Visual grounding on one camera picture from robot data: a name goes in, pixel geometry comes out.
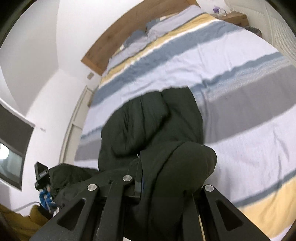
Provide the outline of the blue-gloved left hand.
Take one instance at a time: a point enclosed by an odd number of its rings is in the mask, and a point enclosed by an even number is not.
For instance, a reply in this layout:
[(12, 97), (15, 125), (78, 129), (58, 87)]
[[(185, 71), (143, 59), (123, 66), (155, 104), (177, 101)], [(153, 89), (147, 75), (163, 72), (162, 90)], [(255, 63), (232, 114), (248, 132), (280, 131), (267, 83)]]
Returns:
[(53, 197), (51, 195), (51, 187), (47, 185), (44, 189), (40, 189), (39, 191), (39, 199), (41, 206), (46, 209), (50, 214), (53, 214), (57, 209), (57, 204), (53, 201)]

